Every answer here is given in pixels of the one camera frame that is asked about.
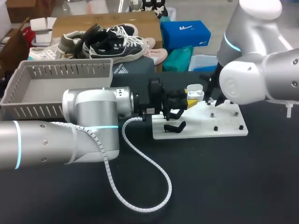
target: robotic arm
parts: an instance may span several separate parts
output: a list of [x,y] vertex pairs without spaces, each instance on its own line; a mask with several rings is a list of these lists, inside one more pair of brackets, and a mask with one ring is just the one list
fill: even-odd
[[69,124],[43,121],[4,121],[0,125],[0,169],[48,163],[102,162],[103,153],[88,133],[101,141],[107,159],[119,154],[118,120],[139,114],[163,112],[178,119],[171,109],[186,110],[187,94],[167,92],[159,79],[149,80],[148,93],[139,96],[129,87],[67,90],[64,117]]
[[299,49],[293,49],[280,34],[277,19],[280,0],[240,0],[218,50],[218,66],[209,83],[226,99],[243,105],[268,100],[285,104],[288,117],[299,101]]

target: gray sneaker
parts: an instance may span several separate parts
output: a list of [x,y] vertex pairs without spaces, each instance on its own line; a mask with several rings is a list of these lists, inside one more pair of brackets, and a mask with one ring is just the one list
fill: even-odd
[[63,34],[58,44],[56,59],[71,59],[75,56],[75,47],[85,31]]
[[129,11],[130,12],[144,11],[143,8],[142,8],[142,0],[130,0]]

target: yellow object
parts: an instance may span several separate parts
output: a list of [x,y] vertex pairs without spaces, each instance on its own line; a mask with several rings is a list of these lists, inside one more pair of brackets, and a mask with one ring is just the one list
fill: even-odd
[[188,101],[188,108],[187,108],[187,110],[190,109],[191,107],[195,106],[198,103],[197,99],[189,99],[187,101]]

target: blue box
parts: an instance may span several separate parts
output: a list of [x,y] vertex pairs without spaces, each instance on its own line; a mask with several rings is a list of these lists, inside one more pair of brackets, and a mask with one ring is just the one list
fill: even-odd
[[192,45],[194,47],[207,46],[211,32],[202,21],[162,22],[161,31],[165,48],[179,49]]

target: floor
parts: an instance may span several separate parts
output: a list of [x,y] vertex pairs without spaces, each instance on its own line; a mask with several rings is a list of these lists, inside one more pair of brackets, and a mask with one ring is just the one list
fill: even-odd
[[[283,14],[278,21],[279,28],[290,44],[299,48],[299,3],[293,3],[298,0],[281,1]],[[57,0],[57,7],[52,16],[61,16],[67,13],[64,10],[65,2],[65,0]],[[122,12],[125,12],[129,0],[106,0],[108,11],[118,12],[122,2]],[[211,31],[212,37],[207,47],[195,48],[194,54],[216,55],[237,2],[238,0],[166,0],[166,6],[176,9],[177,21],[202,20]]]

